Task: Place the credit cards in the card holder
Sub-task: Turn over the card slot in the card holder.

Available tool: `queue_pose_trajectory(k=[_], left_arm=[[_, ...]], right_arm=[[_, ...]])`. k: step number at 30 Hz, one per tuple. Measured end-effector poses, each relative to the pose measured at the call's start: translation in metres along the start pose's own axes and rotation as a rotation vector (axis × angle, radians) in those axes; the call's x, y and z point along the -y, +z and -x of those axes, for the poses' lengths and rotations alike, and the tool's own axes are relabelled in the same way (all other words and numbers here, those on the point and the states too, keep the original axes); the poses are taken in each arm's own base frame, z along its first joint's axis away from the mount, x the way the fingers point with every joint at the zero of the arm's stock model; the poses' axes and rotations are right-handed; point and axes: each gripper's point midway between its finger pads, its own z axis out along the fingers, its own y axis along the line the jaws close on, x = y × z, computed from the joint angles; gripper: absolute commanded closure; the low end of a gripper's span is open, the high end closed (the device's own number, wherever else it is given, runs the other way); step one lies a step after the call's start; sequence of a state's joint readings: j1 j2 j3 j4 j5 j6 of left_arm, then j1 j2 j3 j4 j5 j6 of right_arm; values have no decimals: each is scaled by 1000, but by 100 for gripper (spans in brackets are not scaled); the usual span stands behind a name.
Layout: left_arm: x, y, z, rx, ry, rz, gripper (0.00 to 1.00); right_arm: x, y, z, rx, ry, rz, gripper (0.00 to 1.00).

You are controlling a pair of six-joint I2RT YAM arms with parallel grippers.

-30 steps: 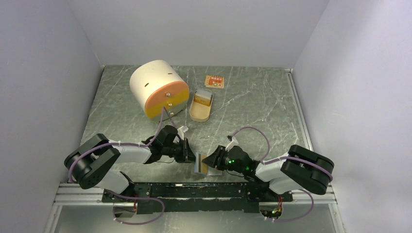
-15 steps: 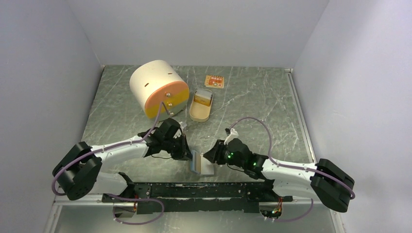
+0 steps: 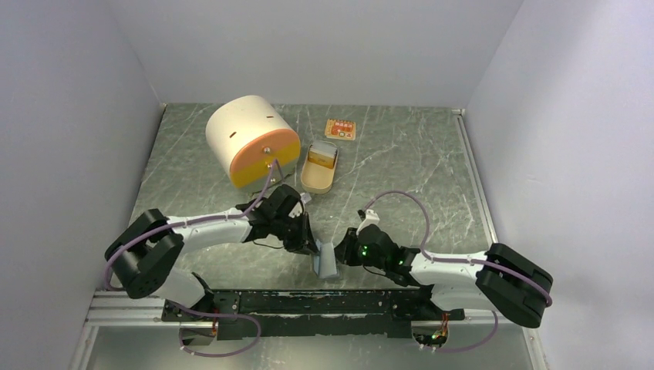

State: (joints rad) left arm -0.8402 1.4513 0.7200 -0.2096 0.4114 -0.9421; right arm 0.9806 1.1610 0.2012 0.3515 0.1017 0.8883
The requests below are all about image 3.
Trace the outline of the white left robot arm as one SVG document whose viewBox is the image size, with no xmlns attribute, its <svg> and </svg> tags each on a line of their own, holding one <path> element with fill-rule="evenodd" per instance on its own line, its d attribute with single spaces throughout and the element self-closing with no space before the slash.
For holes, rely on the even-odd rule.
<svg viewBox="0 0 654 370">
<path fill-rule="evenodd" d="M 317 256 L 308 213 L 298 191 L 281 185 L 228 210 L 197 217 L 143 212 L 107 249 L 106 274 L 116 276 L 132 299 L 159 295 L 162 288 L 184 293 L 183 311 L 196 321 L 209 317 L 214 299 L 203 281 L 174 265 L 184 253 L 220 244 L 244 244 L 276 237 L 285 251 Z"/>
</svg>

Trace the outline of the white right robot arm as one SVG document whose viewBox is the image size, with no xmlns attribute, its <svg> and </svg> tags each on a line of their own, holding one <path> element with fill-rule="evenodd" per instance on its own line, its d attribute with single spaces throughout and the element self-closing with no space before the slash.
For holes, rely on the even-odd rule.
<svg viewBox="0 0 654 370">
<path fill-rule="evenodd" d="M 335 247 L 346 266 L 374 267 L 401 287 L 426 288 L 416 299 L 418 313 L 434 319 L 443 311 L 497 311 L 526 328 L 539 328 L 551 306 L 553 277 L 502 243 L 472 254 L 438 254 L 401 247 L 376 225 L 348 230 Z"/>
</svg>

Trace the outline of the gold oval tray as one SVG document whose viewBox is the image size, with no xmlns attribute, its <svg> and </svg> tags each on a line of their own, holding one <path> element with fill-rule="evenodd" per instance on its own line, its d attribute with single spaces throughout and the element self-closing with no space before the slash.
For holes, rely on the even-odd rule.
<svg viewBox="0 0 654 370">
<path fill-rule="evenodd" d="M 319 166 L 307 161 L 307 154 L 306 154 L 305 162 L 302 166 L 302 173 L 301 173 L 301 184 L 303 189 L 308 193 L 315 193 L 315 194 L 328 193 L 333 185 L 337 163 L 338 163 L 338 156 L 336 158 L 335 167 L 333 169 L 328 169 L 323 166 Z"/>
</svg>

